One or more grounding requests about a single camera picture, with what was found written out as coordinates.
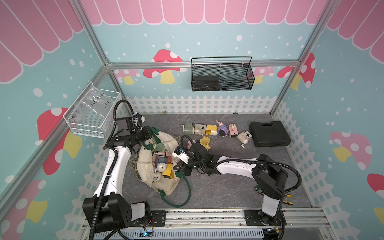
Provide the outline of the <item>pink boxy pencil sharpener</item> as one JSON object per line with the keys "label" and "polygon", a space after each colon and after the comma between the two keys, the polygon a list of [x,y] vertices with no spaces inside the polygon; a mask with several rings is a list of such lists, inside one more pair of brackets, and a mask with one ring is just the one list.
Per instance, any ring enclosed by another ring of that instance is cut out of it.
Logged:
{"label": "pink boxy pencil sharpener", "polygon": [[187,141],[187,149],[190,150],[195,143],[196,143],[195,140],[192,140],[192,141],[188,140]]}

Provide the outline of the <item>blue grey pencil sharpener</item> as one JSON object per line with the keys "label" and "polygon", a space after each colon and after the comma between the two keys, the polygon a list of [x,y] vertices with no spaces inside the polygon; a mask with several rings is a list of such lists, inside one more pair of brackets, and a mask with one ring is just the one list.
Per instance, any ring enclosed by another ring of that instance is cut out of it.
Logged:
{"label": "blue grey pencil sharpener", "polygon": [[155,160],[155,166],[157,168],[157,171],[160,173],[163,173],[164,170],[167,167],[168,164],[168,157],[167,156],[159,156],[157,155],[157,158]]}

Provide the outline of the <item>cream canvas tote bag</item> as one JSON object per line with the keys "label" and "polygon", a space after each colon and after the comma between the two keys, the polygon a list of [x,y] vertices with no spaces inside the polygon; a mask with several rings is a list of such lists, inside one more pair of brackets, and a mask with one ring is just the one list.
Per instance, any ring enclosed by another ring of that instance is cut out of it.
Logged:
{"label": "cream canvas tote bag", "polygon": [[[150,128],[150,138],[142,142],[139,152],[130,159],[137,178],[160,194],[164,203],[173,208],[182,208],[189,203],[192,189],[185,174],[174,170],[177,164],[183,164],[175,150],[181,149],[181,140],[157,128]],[[166,196],[172,194],[180,180],[187,184],[187,199],[181,204],[171,203]]]}

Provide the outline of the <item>yellow crank pencil sharpener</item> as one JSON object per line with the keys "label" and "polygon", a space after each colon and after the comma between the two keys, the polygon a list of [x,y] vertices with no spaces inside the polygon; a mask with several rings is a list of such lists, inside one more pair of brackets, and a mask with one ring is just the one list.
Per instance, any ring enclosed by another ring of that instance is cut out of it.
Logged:
{"label": "yellow crank pencil sharpener", "polygon": [[202,145],[207,151],[211,149],[211,146],[210,146],[210,141],[211,139],[206,137],[206,136],[203,136],[201,139],[200,139],[200,145]]}

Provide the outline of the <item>green pencil sharpener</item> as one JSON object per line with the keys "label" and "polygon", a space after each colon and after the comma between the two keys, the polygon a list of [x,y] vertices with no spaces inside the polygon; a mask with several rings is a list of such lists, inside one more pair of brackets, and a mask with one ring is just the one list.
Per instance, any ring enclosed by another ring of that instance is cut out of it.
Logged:
{"label": "green pencil sharpener", "polygon": [[193,135],[195,133],[195,128],[192,122],[186,122],[183,127],[183,132],[186,135]]}

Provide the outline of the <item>beige pencil sharpener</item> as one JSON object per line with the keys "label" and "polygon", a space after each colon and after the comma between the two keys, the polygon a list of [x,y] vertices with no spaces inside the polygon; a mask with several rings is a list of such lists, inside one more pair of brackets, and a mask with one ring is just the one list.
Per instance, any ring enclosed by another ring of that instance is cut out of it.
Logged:
{"label": "beige pencil sharpener", "polygon": [[207,126],[203,124],[195,124],[194,125],[194,133],[195,135],[204,136],[207,131]]}

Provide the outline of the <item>purple pencil sharpener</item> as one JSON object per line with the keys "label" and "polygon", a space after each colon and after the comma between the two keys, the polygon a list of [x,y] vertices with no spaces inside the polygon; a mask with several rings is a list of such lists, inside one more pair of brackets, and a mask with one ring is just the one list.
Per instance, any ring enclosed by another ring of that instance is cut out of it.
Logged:
{"label": "purple pencil sharpener", "polygon": [[216,123],[218,124],[218,135],[226,137],[229,133],[229,127],[218,120],[216,120]]}

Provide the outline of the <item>cream crank pencil sharpener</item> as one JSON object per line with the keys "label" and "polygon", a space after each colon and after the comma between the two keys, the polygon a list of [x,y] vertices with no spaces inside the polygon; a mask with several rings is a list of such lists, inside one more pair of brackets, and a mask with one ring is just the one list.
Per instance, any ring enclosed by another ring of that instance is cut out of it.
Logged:
{"label": "cream crank pencil sharpener", "polygon": [[252,140],[252,134],[249,131],[244,131],[238,134],[237,139],[241,142],[241,147],[244,149],[250,140]]}

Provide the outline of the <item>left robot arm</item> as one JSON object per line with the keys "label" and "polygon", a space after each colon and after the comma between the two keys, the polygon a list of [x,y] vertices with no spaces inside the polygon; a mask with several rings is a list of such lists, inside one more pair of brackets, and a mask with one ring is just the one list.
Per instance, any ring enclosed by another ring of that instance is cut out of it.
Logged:
{"label": "left robot arm", "polygon": [[120,100],[113,109],[113,129],[103,146],[108,151],[108,161],[101,182],[93,196],[83,202],[83,211],[90,225],[90,240],[103,232],[109,233],[106,237],[109,239],[115,233],[121,233],[122,229],[134,224],[145,227],[153,220],[148,202],[130,204],[123,198],[128,161],[132,154],[138,154],[135,146],[152,137],[150,127],[143,126],[140,114],[117,118],[118,107],[123,103],[130,104],[127,100]]}

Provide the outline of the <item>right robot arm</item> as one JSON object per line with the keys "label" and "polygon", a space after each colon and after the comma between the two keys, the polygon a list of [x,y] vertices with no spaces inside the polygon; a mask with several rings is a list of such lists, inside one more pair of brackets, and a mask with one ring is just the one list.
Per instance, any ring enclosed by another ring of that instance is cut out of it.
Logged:
{"label": "right robot arm", "polygon": [[[190,141],[186,147],[183,140]],[[261,154],[253,159],[238,159],[220,155],[211,155],[201,144],[194,143],[189,136],[182,136],[180,145],[172,152],[179,160],[174,171],[189,176],[193,169],[203,174],[237,175],[255,180],[257,190],[263,193],[260,210],[246,210],[249,226],[272,226],[275,223],[285,225],[282,204],[287,193],[296,190],[302,183],[300,173],[293,167],[275,162]]]}

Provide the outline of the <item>yellow black pencil sharpener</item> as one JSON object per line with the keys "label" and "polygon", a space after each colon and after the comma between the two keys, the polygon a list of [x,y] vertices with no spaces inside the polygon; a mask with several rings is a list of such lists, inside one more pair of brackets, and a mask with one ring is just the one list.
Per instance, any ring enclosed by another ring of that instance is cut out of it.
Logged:
{"label": "yellow black pencil sharpener", "polygon": [[166,179],[174,179],[174,170],[173,170],[173,164],[167,164],[166,169],[162,173],[163,177]]}

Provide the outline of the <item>black box in basket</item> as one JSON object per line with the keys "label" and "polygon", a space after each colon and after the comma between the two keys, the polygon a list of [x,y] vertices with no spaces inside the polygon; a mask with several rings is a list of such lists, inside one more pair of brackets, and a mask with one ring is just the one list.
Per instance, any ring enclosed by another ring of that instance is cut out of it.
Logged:
{"label": "black box in basket", "polygon": [[220,79],[218,76],[195,76],[192,80],[193,92],[219,91]]}

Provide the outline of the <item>black plastic tool case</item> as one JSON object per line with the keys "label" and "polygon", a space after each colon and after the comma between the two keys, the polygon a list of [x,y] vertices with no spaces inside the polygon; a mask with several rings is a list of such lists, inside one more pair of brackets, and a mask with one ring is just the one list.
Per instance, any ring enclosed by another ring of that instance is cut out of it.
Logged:
{"label": "black plastic tool case", "polygon": [[280,121],[270,123],[252,122],[249,125],[249,132],[256,148],[285,147],[292,141]]}

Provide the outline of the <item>clear wall bin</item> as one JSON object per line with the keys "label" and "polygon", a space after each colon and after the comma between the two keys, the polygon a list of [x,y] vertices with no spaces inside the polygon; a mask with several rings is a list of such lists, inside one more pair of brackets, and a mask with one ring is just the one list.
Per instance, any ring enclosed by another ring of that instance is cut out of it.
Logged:
{"label": "clear wall bin", "polygon": [[113,110],[121,100],[119,92],[99,89],[90,82],[64,113],[74,135],[104,139],[113,127]]}

